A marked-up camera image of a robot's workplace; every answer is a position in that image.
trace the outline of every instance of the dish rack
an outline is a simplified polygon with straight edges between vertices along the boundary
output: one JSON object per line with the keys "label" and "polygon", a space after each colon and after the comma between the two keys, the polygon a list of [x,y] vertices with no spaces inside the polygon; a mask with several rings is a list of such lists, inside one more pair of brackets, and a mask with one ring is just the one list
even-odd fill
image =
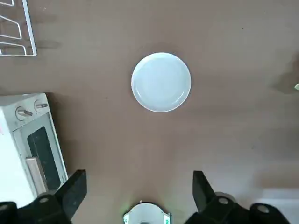
{"label": "dish rack", "polygon": [[36,56],[27,0],[0,0],[0,56]]}

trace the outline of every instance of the white plate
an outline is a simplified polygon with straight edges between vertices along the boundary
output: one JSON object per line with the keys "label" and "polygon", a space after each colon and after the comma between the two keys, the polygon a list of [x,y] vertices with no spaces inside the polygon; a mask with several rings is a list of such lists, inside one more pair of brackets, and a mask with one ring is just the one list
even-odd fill
{"label": "white plate", "polygon": [[143,107],[154,112],[168,112],[188,97],[191,75],[177,56],[154,53],[137,64],[131,84],[136,100]]}

